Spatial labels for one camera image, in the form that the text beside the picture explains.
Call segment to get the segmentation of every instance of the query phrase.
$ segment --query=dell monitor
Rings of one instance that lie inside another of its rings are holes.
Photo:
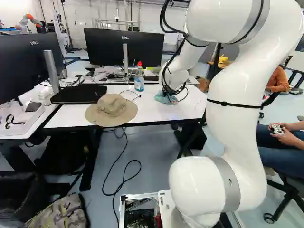
[[[101,66],[123,65],[123,44],[128,44],[128,65],[161,65],[164,34],[84,28],[90,63]]]
[[[49,78],[43,50],[52,50],[57,72],[64,69],[56,33],[0,35],[0,104]]]

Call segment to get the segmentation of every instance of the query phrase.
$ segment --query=camouflage bag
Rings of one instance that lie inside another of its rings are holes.
[[[76,193],[58,199],[23,226],[23,228],[87,227],[89,222],[83,210],[82,196]]]

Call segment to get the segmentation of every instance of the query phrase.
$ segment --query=blue jeans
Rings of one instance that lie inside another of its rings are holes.
[[[304,140],[304,132],[293,131],[297,138]],[[267,125],[257,125],[256,141],[262,163],[277,172],[304,179],[304,151],[282,144],[270,135]]]

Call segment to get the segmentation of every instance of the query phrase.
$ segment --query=tan bucket hat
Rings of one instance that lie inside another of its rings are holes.
[[[137,114],[137,105],[119,94],[105,94],[88,107],[86,119],[101,127],[116,127],[126,124]]]

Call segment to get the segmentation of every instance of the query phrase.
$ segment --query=chair wheel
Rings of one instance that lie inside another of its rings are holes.
[[[273,215],[269,213],[264,214],[264,221],[268,224],[274,224],[275,220],[273,219]]]
[[[264,113],[260,113],[259,118],[263,119],[264,118]]]

